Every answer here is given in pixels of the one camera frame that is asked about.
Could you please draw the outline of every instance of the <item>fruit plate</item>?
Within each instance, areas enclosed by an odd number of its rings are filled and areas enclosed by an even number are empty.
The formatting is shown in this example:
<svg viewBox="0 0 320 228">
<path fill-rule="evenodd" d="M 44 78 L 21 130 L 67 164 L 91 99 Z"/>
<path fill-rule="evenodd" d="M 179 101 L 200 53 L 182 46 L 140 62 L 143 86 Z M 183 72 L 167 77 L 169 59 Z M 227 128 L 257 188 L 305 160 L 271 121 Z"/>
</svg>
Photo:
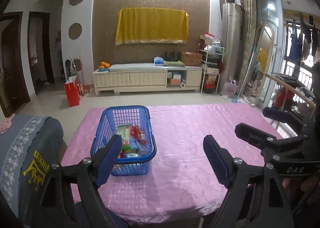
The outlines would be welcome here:
<svg viewBox="0 0 320 228">
<path fill-rule="evenodd" d="M 109 71 L 109 69 L 108 68 L 99 68 L 98 71 L 99 72 L 106 72 L 106 71 Z"/>
</svg>

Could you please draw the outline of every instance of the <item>glass door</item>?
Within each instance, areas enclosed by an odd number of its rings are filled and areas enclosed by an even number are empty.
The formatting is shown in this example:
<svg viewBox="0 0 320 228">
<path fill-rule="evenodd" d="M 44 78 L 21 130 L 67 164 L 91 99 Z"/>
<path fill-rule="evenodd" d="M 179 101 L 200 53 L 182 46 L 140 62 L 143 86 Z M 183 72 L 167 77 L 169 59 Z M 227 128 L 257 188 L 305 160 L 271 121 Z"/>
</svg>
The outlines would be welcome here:
<svg viewBox="0 0 320 228">
<path fill-rule="evenodd" d="M 257 0 L 257 19 L 258 24 L 268 24 L 275 33 L 268 74 L 270 74 L 271 72 L 278 73 L 281 70 L 284 39 L 284 24 L 281 0 Z M 263 103 L 263 107 L 268 106 L 274 88 L 275 82 L 270 81 L 269 78 L 266 78 L 260 96 L 260 101 Z"/>
</svg>

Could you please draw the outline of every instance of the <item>brown patterned wallpaper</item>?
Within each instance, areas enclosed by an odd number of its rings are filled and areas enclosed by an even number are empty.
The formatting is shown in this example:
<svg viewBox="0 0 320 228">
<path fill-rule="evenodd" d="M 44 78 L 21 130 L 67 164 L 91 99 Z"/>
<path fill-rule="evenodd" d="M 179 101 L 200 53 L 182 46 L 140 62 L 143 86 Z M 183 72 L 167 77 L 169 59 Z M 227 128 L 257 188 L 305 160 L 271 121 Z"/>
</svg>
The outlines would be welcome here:
<svg viewBox="0 0 320 228">
<path fill-rule="evenodd" d="M 118 12 L 129 7 L 158 7 L 185 10 L 189 14 L 189 39 L 186 44 L 115 45 Z M 95 68 L 101 61 L 111 64 L 153 62 L 165 51 L 198 49 L 199 35 L 209 29 L 210 0 L 94 0 L 92 49 Z"/>
</svg>

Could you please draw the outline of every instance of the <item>pink bag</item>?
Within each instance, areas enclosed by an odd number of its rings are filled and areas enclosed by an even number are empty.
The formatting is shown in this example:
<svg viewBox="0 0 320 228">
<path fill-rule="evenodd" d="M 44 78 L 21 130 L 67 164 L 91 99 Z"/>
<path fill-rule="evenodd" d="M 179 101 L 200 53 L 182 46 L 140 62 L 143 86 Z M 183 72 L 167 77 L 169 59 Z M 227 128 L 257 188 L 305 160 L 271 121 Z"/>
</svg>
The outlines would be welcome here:
<svg viewBox="0 0 320 228">
<path fill-rule="evenodd" d="M 223 85 L 223 88 L 220 92 L 220 94 L 222 95 L 226 95 L 229 96 L 230 98 L 235 98 L 236 97 L 236 93 L 239 91 L 239 86 L 231 83 L 229 81 L 226 81 Z"/>
</svg>

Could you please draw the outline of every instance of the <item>cardboard box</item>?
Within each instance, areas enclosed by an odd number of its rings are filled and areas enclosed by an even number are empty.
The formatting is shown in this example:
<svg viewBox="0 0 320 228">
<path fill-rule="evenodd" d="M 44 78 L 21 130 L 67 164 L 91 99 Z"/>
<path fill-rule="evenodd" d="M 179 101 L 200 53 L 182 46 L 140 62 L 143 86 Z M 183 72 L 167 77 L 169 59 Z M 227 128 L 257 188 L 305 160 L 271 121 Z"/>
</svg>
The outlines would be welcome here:
<svg viewBox="0 0 320 228">
<path fill-rule="evenodd" d="M 180 85 L 180 79 L 168 79 L 168 85 L 171 85 L 171 86 L 179 86 Z"/>
<path fill-rule="evenodd" d="M 185 66 L 201 66 L 202 55 L 199 53 L 182 51 L 180 56 L 180 61 Z"/>
</svg>

